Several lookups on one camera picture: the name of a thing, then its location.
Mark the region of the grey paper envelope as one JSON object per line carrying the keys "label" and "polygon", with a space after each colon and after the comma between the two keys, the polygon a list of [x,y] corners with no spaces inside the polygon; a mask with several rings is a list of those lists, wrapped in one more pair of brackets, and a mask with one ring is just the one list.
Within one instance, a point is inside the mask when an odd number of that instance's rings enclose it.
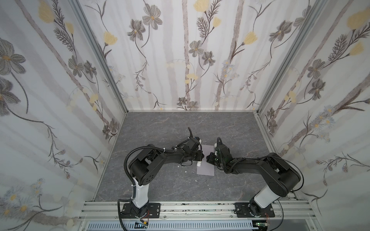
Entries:
{"label": "grey paper envelope", "polygon": [[214,165],[207,162],[207,156],[214,152],[214,147],[212,145],[203,145],[202,152],[204,158],[202,159],[201,164],[197,164],[197,174],[204,176],[214,176]]}

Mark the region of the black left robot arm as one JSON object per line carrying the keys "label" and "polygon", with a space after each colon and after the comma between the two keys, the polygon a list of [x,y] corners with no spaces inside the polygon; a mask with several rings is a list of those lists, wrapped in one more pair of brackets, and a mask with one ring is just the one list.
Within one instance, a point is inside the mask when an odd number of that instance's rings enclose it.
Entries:
{"label": "black left robot arm", "polygon": [[171,149],[159,148],[153,144],[132,150],[124,162],[124,171],[134,189],[131,204],[142,209],[148,204],[149,184],[165,164],[200,162],[204,158],[201,139],[188,137]]}

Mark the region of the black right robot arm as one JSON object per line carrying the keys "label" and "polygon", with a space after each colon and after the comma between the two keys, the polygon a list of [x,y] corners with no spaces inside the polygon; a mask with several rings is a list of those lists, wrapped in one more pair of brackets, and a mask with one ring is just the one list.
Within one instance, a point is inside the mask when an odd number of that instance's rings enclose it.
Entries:
{"label": "black right robot arm", "polygon": [[256,158],[233,158],[230,149],[221,141],[215,144],[214,151],[206,160],[225,174],[261,175],[266,185],[250,201],[251,206],[258,209],[265,209],[279,198],[287,196],[303,179],[300,172],[276,153]]}

